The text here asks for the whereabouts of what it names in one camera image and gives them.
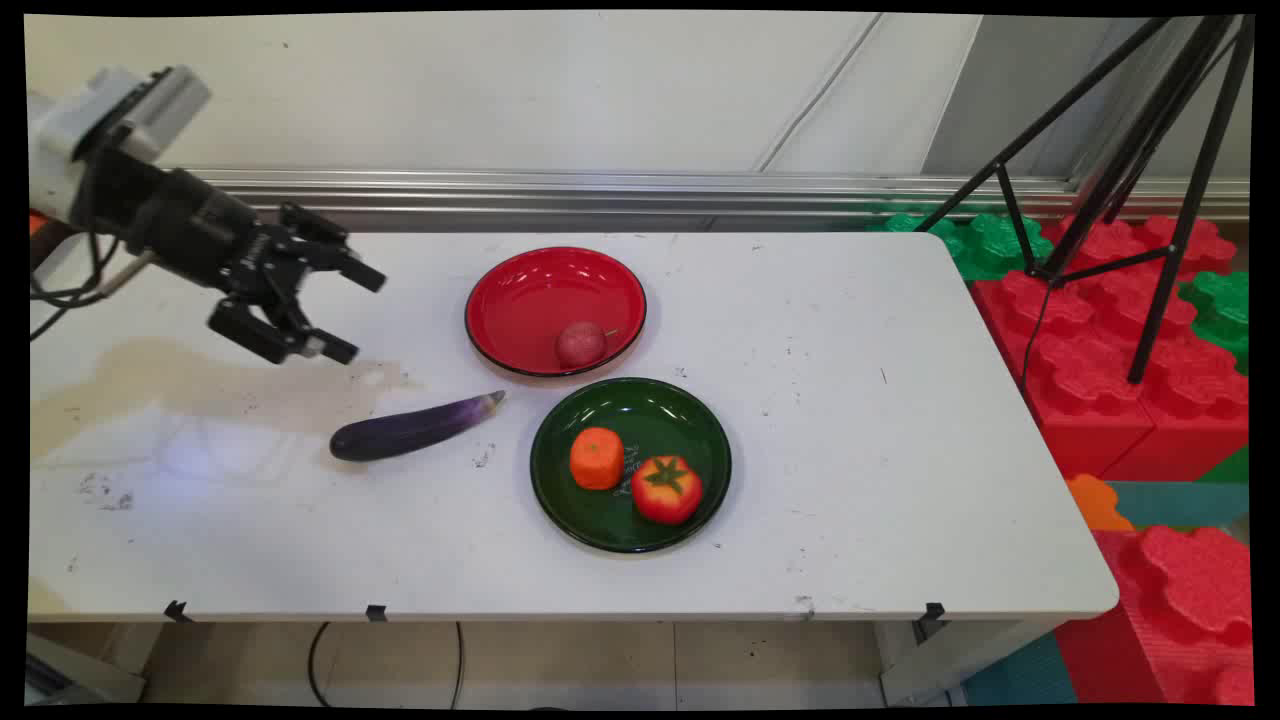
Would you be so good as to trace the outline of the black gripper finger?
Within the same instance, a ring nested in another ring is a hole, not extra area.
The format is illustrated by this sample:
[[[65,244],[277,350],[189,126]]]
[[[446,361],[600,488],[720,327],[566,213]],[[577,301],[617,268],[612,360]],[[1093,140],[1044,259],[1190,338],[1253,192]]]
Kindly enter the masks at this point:
[[[229,296],[215,305],[207,327],[276,365],[294,355],[324,356],[348,365],[360,352],[358,346],[347,340],[311,325],[294,301],[271,307]]]
[[[374,293],[387,283],[387,275],[366,264],[349,246],[349,233],[342,225],[296,202],[283,202],[279,218],[288,240],[278,252],[316,272],[337,272]]]

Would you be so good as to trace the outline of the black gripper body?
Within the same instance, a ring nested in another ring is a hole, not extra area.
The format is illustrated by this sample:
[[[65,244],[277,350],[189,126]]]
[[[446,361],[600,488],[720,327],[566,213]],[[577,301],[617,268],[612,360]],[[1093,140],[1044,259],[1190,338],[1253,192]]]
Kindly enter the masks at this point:
[[[102,302],[123,275],[106,281],[108,255],[97,236],[113,237],[136,260],[225,295],[216,316],[302,319],[300,291],[314,269],[314,214],[283,202],[276,222],[187,170],[163,170],[123,149],[90,155],[78,201],[78,225],[90,234],[92,273],[78,304]]]

